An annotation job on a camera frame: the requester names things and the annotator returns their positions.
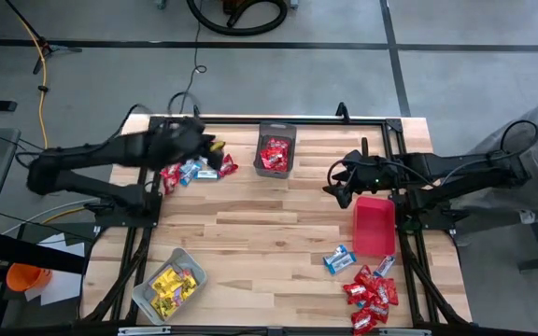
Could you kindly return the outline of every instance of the gray bin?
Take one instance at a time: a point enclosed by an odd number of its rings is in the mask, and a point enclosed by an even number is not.
[[[290,143],[288,149],[288,170],[286,172],[276,172],[265,169],[262,164],[261,150],[267,146],[271,138],[276,140],[286,140]],[[294,166],[294,151],[296,149],[296,127],[290,124],[278,122],[262,122],[259,125],[259,141],[257,142],[257,153],[254,159],[254,168],[257,175],[265,177],[288,178],[291,168]]]
[[[155,308],[150,304],[150,301],[157,295],[157,292],[149,285],[149,283],[156,279],[167,266],[171,265],[174,269],[191,269],[192,276],[196,280],[196,290],[176,309],[176,311],[163,320]],[[203,290],[203,287],[206,285],[206,273],[203,271],[201,266],[194,261],[191,255],[186,252],[183,248],[177,247],[172,252],[171,257],[149,278],[147,281],[136,286],[132,291],[132,300],[138,305],[140,310],[149,318],[150,322],[157,326],[161,326],[167,323],[174,315],[176,315],[184,305],[192,301],[192,299],[199,295]]]

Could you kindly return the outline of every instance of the gray floor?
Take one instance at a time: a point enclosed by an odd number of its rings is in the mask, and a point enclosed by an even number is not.
[[[16,1],[49,38],[192,41],[196,21],[182,0],[165,11],[152,1]],[[385,43],[378,0],[301,0],[275,31],[235,39],[263,42]],[[538,45],[535,0],[390,0],[398,43]],[[224,21],[215,1],[205,13]],[[242,24],[271,17],[257,5]],[[0,37],[26,38],[0,0]],[[202,41],[233,38],[203,29]],[[128,107],[143,103],[163,111],[167,99],[188,83],[192,49],[85,49],[48,62],[51,92],[45,121],[52,146],[101,141]],[[400,53],[403,81],[415,117],[429,122],[435,152],[461,153],[509,119],[538,104],[538,53]],[[0,113],[1,127],[22,130],[42,144],[37,119],[40,76],[31,74],[33,48],[0,47],[0,99],[19,104]],[[331,115],[340,101],[362,116],[400,116],[389,53],[385,50],[201,49],[192,91],[203,113]],[[89,170],[107,178],[109,168]],[[29,217],[79,195],[38,197],[24,187],[25,171],[14,165],[0,211]],[[0,231],[13,225],[0,218]],[[474,321],[487,327],[538,331],[538,271],[520,274],[516,264],[538,257],[527,227],[477,234],[460,251]],[[58,320],[71,319],[60,315]],[[10,324],[46,324],[20,313]]]

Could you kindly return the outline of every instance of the red plastic bin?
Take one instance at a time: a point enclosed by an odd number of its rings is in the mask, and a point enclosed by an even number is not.
[[[395,204],[359,197],[354,205],[354,252],[362,256],[391,256],[396,252]]]

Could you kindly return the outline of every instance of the wooden table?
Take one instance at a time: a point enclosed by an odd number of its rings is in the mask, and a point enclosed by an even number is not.
[[[407,151],[431,152],[427,121],[402,121]],[[124,132],[146,130],[148,124],[149,117],[132,116]],[[349,151],[360,149],[363,136],[368,138],[371,155],[385,155],[383,139],[379,129],[371,126],[297,128],[294,168],[289,179],[280,180],[255,174],[252,162],[258,126],[207,125],[205,132],[227,142],[225,151],[240,168],[219,182],[193,181],[163,202],[159,226],[150,242],[146,277],[174,247],[182,246],[209,278],[204,292],[174,316],[172,324],[350,326],[350,314],[357,309],[347,305],[342,285],[353,281],[362,264],[373,269],[380,258],[359,257],[357,264],[338,275],[329,274],[321,258],[339,244],[351,248],[353,206],[340,209],[335,198],[320,188],[326,184],[327,168]],[[111,182],[135,183],[137,175],[137,169],[115,166]],[[382,192],[372,197],[387,195]],[[83,315],[116,280],[125,236],[124,228],[111,228],[94,247],[84,282]],[[424,231],[424,239],[433,282],[459,315],[471,320],[454,245],[440,231]],[[399,254],[388,277],[396,281],[400,305],[391,307],[387,326],[411,326]],[[129,283],[121,316],[127,312],[131,292]],[[421,313],[427,316],[421,285],[417,292]],[[138,323],[149,321],[139,314]]]

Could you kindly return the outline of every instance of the person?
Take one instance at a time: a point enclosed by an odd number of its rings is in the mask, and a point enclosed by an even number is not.
[[[526,147],[534,137],[534,127],[528,123],[516,125],[507,132],[505,139],[503,139],[505,130],[517,120],[528,120],[538,127],[538,106],[503,125],[476,145],[468,154],[487,153],[500,149],[502,145],[503,149],[508,152],[519,151]],[[463,237],[473,232],[524,222],[525,214],[534,214],[534,219],[538,221],[538,140],[520,155],[520,159],[531,175],[531,179],[523,186],[515,189],[482,189],[452,201],[454,208],[467,210],[477,217],[486,219],[471,220],[469,217],[457,223],[459,245],[463,245],[462,242],[465,241]]]

